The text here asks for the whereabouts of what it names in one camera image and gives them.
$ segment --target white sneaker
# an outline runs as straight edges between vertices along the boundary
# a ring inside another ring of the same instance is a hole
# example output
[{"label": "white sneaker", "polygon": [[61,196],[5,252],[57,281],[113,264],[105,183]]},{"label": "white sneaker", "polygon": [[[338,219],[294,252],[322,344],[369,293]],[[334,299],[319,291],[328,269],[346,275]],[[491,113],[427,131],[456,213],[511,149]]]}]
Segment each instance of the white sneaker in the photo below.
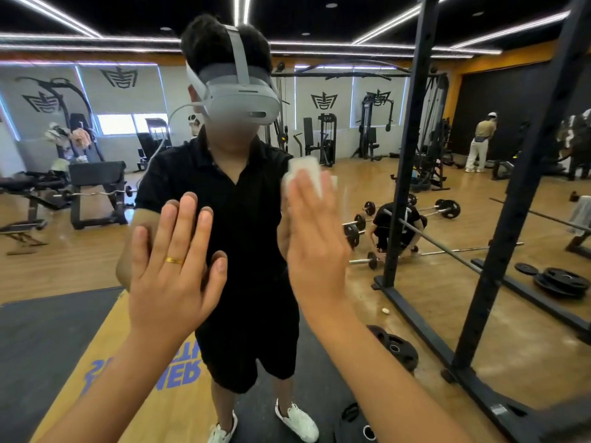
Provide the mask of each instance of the white sneaker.
[{"label": "white sneaker", "polygon": [[238,426],[238,417],[234,411],[232,411],[232,418],[234,422],[232,424],[232,431],[227,433],[218,423],[211,431],[211,434],[209,434],[209,440],[207,440],[207,443],[228,443],[232,439],[234,431],[236,431],[236,426]]},{"label": "white sneaker", "polygon": [[287,410],[288,418],[285,418],[279,411],[279,400],[277,400],[275,402],[275,413],[277,414],[277,417],[285,423],[285,426],[295,432],[302,441],[305,441],[306,443],[314,443],[315,441],[318,441],[320,432],[318,432],[316,423],[314,423],[314,420],[310,418],[306,412],[301,410],[295,404],[291,404],[291,407]]}]

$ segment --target floor mat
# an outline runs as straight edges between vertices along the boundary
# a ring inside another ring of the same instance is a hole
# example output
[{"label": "floor mat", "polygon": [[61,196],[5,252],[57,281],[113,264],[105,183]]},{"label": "floor mat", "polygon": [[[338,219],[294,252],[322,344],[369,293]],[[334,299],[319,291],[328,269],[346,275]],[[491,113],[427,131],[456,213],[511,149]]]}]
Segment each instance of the floor mat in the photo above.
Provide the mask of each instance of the floor mat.
[{"label": "floor mat", "polygon": [[[260,364],[258,374],[255,386],[236,404],[238,427],[232,443],[301,443],[275,415],[272,377]],[[355,400],[303,316],[294,380],[294,402],[316,422],[319,442],[333,442],[336,419]]]},{"label": "floor mat", "polygon": [[30,440],[122,290],[2,305],[0,440]]}]

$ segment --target right hand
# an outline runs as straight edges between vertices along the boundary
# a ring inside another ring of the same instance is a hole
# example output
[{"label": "right hand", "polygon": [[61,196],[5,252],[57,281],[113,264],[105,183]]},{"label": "right hand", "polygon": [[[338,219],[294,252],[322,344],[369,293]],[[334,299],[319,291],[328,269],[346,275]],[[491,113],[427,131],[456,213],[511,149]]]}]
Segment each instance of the right hand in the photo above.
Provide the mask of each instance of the right hand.
[{"label": "right hand", "polygon": [[321,174],[321,182],[322,199],[305,170],[298,171],[287,187],[291,209],[287,267],[295,297],[308,320],[325,317],[345,299],[345,270],[351,253],[329,172]]}]

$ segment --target black polo shirt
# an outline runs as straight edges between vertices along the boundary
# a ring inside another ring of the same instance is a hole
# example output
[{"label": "black polo shirt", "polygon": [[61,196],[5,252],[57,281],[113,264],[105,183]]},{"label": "black polo shirt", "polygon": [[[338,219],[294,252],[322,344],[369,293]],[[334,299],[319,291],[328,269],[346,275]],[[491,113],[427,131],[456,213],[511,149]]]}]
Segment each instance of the black polo shirt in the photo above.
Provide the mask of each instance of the black polo shirt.
[{"label": "black polo shirt", "polygon": [[139,186],[136,208],[159,213],[170,199],[197,195],[197,209],[213,210],[207,261],[217,250],[228,255],[228,279],[222,298],[232,290],[256,291],[285,272],[277,246],[281,221],[281,179],[291,155],[256,137],[238,183],[216,165],[207,148],[205,127],[182,146],[158,153]]}]

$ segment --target black metal pole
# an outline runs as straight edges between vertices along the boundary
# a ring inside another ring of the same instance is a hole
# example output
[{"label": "black metal pole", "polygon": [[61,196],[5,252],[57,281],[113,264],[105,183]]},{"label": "black metal pole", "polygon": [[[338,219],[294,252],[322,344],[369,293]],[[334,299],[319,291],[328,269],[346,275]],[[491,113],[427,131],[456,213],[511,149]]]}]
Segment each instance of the black metal pole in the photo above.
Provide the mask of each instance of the black metal pole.
[{"label": "black metal pole", "polygon": [[545,71],[545,84],[534,100],[538,112],[527,133],[523,151],[511,177],[512,189],[501,211],[491,249],[457,344],[452,367],[467,369],[474,354],[499,287],[505,275],[517,238],[525,223],[531,202],[543,173],[542,160],[555,145],[556,132],[572,92],[583,71],[591,44],[591,0],[573,0],[556,51]]},{"label": "black metal pole", "polygon": [[404,118],[404,131],[400,159],[398,161],[398,176],[396,178],[396,190],[394,194],[394,211],[390,223],[390,236],[386,264],[384,267],[383,286],[394,286],[398,255],[400,254],[400,238],[403,225],[399,219],[404,219],[410,191],[410,180],[414,156],[417,151],[418,130],[421,126],[423,115],[423,102],[425,88],[429,76],[431,63],[431,49],[435,40],[437,27],[437,15],[439,14],[439,0],[419,0],[421,13],[418,17],[417,38],[415,41],[414,58],[412,59],[412,75],[410,76],[410,89],[408,94],[408,107]]}]

